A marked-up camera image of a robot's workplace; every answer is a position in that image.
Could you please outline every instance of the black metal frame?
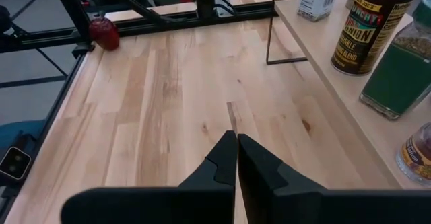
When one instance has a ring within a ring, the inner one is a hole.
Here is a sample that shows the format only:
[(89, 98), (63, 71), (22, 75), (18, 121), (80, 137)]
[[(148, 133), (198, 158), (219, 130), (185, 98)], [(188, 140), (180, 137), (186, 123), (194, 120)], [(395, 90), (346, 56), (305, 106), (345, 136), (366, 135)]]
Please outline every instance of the black metal frame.
[[(30, 50), (30, 49), (38, 49), (45, 48), (50, 46), (60, 46), (66, 44), (80, 44), (76, 50), (74, 50), (73, 55), (76, 57), (75, 66), (69, 75), (62, 73), (62, 76), (58, 77), (49, 77), (46, 79), (31, 79), (28, 81), (21, 82), (9, 82), (8, 85), (3, 86), (21, 86), (21, 85), (29, 85), (34, 83), (44, 83), (47, 81), (59, 81), (64, 80), (65, 83), (55, 100), (51, 111), (48, 114), (47, 122), (43, 128), (42, 134), (38, 139), (36, 146), (36, 153), (34, 157), (37, 156), (40, 147), (42, 146), (45, 137), (55, 119), (61, 104), (69, 87), (74, 80), (81, 62), (84, 59), (85, 53), (87, 51), (92, 50), (90, 34), (88, 31), (90, 25), (90, 19), (81, 4), (81, 0), (60, 0), (64, 5), (67, 13), (71, 17), (73, 23), (75, 24), (74, 28), (62, 28), (58, 30), (48, 30), (41, 32), (30, 32), (23, 35), (20, 35), (20, 43), (15, 45), (9, 45), (7, 48), (0, 48), (0, 53), (2, 52), (14, 52), (19, 50)], [(236, 15), (232, 17), (223, 17), (223, 18), (212, 18), (208, 20), (202, 20), (197, 17), (195, 11), (188, 11), (182, 13), (172, 13), (168, 15), (158, 15), (151, 10), (146, 9), (138, 2), (134, 0), (120, 0), (123, 3), (126, 3), (128, 6), (133, 8), (136, 12), (143, 15), (143, 18), (132, 19), (132, 20), (123, 20), (115, 22), (119, 35), (121, 37), (124, 36), (135, 36), (139, 34), (150, 34), (155, 32), (164, 32), (170, 30), (179, 30), (185, 28), (194, 28), (199, 26), (210, 26), (216, 24), (225, 24), (231, 22), (241, 22), (245, 20), (258, 20), (258, 19), (270, 19), (269, 25), (269, 38), (267, 45), (267, 64), (277, 64), (277, 63), (291, 63), (296, 61), (304, 61), (306, 58), (299, 59), (284, 59), (281, 61), (268, 61), (269, 59), (269, 47), (271, 43), (271, 31), (272, 31), (272, 23), (273, 18), (278, 16), (275, 11), (275, 0), (262, 2), (262, 3), (253, 3), (248, 5), (237, 5), (234, 6), (236, 10)], [(21, 183), (19, 186), (8, 186), (6, 191), (3, 193), (2, 197), (7, 200), (0, 206), (0, 223), (4, 222), (10, 208), (18, 195), (21, 187)]]

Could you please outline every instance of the gray floor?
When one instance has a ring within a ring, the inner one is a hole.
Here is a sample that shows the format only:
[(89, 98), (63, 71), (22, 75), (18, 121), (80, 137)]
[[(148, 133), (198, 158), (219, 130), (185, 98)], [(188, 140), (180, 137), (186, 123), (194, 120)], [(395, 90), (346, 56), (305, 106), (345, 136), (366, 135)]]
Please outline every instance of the gray floor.
[[(29, 0), (0, 0), (12, 14)], [(414, 9), (419, 0), (411, 7)], [(37, 0), (15, 20), (23, 29), (33, 32), (72, 26), (59, 0)], [(69, 72), (74, 59), (74, 45), (44, 48), (60, 67)], [(59, 75), (35, 50), (0, 54), (0, 82)], [(0, 89), (0, 125), (46, 117), (63, 82)]]

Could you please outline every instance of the wood grain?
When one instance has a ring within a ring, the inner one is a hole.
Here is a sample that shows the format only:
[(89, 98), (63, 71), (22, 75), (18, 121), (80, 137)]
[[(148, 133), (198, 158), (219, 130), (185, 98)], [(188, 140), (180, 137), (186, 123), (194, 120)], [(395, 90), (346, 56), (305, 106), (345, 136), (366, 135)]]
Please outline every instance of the wood grain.
[[(302, 54), (274, 23), (274, 57)], [(308, 62), (265, 64), (268, 26), (257, 20), (121, 38), (114, 52), (97, 46), (6, 223), (59, 223), (70, 196), (97, 186), (176, 186), (231, 129), (328, 188), (399, 188)], [(236, 191), (235, 222), (246, 223), (239, 183)]]
[[(390, 122), (358, 100), (370, 75), (362, 77), (348, 76), (336, 71), (331, 65), (331, 57), (349, 13), (345, 8), (346, 1), (335, 0), (331, 15), (327, 19), (316, 23), (309, 22), (296, 15), (295, 8), (297, 8), (299, 0), (278, 1), (275, 8), (307, 58), (311, 61), (311, 65), (325, 87), (331, 92), (335, 101), (343, 110), (360, 140), (367, 143), (367, 146), (364, 146), (365, 149), (369, 149), (369, 151), (374, 149), (380, 155), (402, 187), (422, 188), (422, 186), (409, 180), (398, 168), (395, 154), (406, 139), (423, 124), (430, 121), (429, 106), (420, 104), (413, 112), (401, 117), (400, 120)], [(405, 15), (397, 29), (395, 29), (392, 38), (411, 21), (412, 18)]]

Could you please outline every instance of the green label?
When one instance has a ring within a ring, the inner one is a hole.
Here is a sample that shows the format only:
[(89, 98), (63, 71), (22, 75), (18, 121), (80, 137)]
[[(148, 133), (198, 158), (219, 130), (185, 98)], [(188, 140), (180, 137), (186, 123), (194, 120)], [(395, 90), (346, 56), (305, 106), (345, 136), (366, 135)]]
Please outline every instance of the green label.
[(430, 59), (391, 43), (362, 92), (401, 115), (431, 85)]

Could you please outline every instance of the black wire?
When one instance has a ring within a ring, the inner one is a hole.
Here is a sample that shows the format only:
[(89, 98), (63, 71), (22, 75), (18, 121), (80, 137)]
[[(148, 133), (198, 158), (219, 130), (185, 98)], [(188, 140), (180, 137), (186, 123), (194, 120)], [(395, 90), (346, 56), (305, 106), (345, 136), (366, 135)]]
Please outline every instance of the black wire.
[(226, 12), (228, 12), (229, 14), (231, 14), (231, 15), (233, 15), (233, 16), (235, 16), (235, 15), (236, 15), (236, 13), (235, 13), (235, 12), (231, 11), (229, 8), (227, 8), (227, 7), (226, 7), (226, 6), (224, 6), (224, 5), (219, 5), (219, 4), (217, 4), (217, 5), (214, 5), (214, 7), (222, 8), (223, 10), (225, 10)]
[(222, 0), (226, 5), (229, 5), (229, 7), (232, 9), (232, 11), (236, 14), (236, 9), (235, 9), (235, 7), (231, 4), (231, 3), (229, 3), (229, 1), (228, 0)]

